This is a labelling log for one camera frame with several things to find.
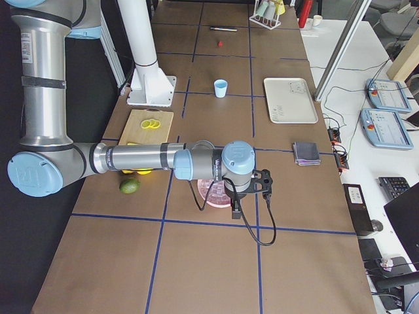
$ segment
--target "wooden board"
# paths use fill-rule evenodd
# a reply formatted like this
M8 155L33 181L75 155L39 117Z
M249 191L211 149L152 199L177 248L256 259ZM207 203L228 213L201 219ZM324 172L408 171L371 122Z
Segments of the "wooden board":
M157 129L142 129L141 122L146 119L160 121ZM160 144L168 140L170 126L172 125L173 113L157 110L131 110L130 116L125 124L124 131L120 137L118 145L136 144Z

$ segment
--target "white cup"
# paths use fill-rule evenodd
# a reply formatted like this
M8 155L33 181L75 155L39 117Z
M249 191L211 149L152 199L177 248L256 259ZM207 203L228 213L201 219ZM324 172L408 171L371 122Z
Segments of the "white cup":
M323 20L323 17L321 15L313 16L313 27L320 25L322 20Z

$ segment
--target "red object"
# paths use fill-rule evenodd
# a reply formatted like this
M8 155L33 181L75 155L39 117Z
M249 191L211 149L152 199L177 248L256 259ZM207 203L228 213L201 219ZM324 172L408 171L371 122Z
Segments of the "red object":
M304 28L306 25L307 17L310 14L310 11L312 10L313 0L305 0L304 4L302 6L300 19L299 19L299 26L300 28Z

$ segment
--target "white desk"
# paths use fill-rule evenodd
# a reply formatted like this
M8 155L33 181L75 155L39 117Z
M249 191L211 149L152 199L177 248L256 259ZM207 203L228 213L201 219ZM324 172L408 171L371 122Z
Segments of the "white desk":
M324 20L318 27L301 31L316 86L345 24L346 21ZM372 27L368 22L361 22L338 67L366 69L380 65L387 59L388 55ZM391 64L391 61L386 64L378 75L378 79L388 79L386 72ZM346 126L340 129L340 136L342 145L346 150L350 149L348 162L350 170L342 174L341 181L342 183L361 185L370 218L379 220L383 224L383 231L372 235L382 256L384 258L403 256L410 262L386 217L384 205L388 201L378 184L378 177L405 177L411 186L419 181L419 132L409 132L409 136L414 144L413 150L392 150L372 146L363 133L361 125L357 125L361 108L371 107L368 99L364 103L365 92L347 92L333 88L334 86L339 86L347 90L363 90L365 89L366 80L373 78L378 69L379 67L366 71L338 69L324 93L321 107L324 114L338 120L340 125L346 124ZM410 92L406 91L408 97L411 97ZM414 113L419 110L415 100L410 101L410 105ZM341 116L331 112L325 106L340 113L344 117L344 123ZM409 115L402 114L401 116L406 118ZM336 126L335 122L331 121L330 123L332 127ZM408 129L413 128L409 124L406 126ZM385 313L386 311L378 297L374 297L374 301L377 313Z

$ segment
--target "black keyboard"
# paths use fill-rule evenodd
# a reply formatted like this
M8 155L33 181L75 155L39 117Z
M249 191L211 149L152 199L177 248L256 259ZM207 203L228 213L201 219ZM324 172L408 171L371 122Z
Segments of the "black keyboard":
M379 177L378 180L390 200L398 197L410 188L403 177Z

